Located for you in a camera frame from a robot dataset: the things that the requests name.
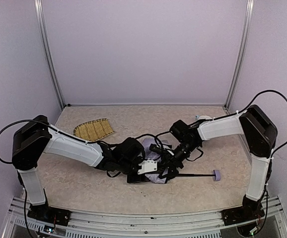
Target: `metal frame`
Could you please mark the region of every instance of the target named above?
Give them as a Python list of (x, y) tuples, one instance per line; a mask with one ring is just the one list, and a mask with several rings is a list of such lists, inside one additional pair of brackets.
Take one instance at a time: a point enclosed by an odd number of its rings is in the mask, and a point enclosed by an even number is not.
[[(266, 209), (266, 197), (262, 201)], [(0, 233), (0, 238), (9, 238), (15, 225), (25, 227), (23, 216), (24, 200), (14, 198)], [(278, 197), (268, 200), (268, 217), (275, 216), (282, 238), (287, 238), (287, 219)], [(214, 237), (222, 229), (245, 225), (224, 226), (220, 210), (164, 215), (126, 215), (72, 210), (68, 227), (57, 226), (61, 238), (202, 238)], [(28, 218), (31, 229), (51, 226)]]
[(39, 27), (40, 27), (40, 33), (42, 37), (44, 53), (45, 53), (48, 66), (49, 66), (49, 71), (51, 74), (52, 84), (53, 84), (60, 108), (61, 110), (63, 110), (65, 107), (65, 101), (64, 101), (61, 89), (60, 89), (60, 84), (55, 74), (53, 60), (51, 57), (51, 51), (50, 51), (50, 46), (49, 46), (48, 36), (47, 36), (46, 26), (45, 26), (45, 20), (44, 20), (44, 15), (43, 15), (42, 0), (34, 0), (34, 5), (35, 5), (36, 16), (37, 16)]
[(228, 92), (228, 96), (225, 102), (225, 107), (229, 109), (236, 85), (239, 79), (239, 74), (241, 71), (244, 55), (245, 55), (245, 50), (246, 50), (246, 44), (247, 44), (247, 39), (248, 39), (248, 34), (250, 30), (250, 25), (251, 25), (251, 20), (252, 20), (252, 15), (253, 15), (253, 8), (254, 8), (254, 0), (247, 0), (247, 8), (246, 8), (246, 13), (245, 13), (245, 20), (244, 20), (244, 27), (243, 27), (243, 33), (242, 33), (242, 38), (241, 38), (241, 44), (239, 47), (238, 51), (238, 56), (237, 56), (237, 61), (236, 61), (236, 66), (234, 69), (234, 74), (233, 74), (233, 79), (232, 79), (232, 84)]

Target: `purple object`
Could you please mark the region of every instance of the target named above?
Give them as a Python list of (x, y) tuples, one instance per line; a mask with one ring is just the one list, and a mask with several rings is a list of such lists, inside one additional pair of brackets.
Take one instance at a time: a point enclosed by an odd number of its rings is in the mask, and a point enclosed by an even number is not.
[(214, 181), (220, 181), (221, 180), (221, 173), (219, 170), (213, 170), (213, 180)]

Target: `white bracket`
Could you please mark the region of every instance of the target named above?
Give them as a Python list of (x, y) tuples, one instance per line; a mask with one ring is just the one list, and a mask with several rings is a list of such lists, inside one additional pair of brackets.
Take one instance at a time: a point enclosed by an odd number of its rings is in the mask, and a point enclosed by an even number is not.
[(142, 161), (139, 166), (141, 166), (142, 168), (140, 170), (138, 170), (138, 174), (142, 175), (145, 173), (149, 173), (149, 172), (153, 172), (157, 170), (157, 161), (153, 161), (153, 160), (145, 160)]

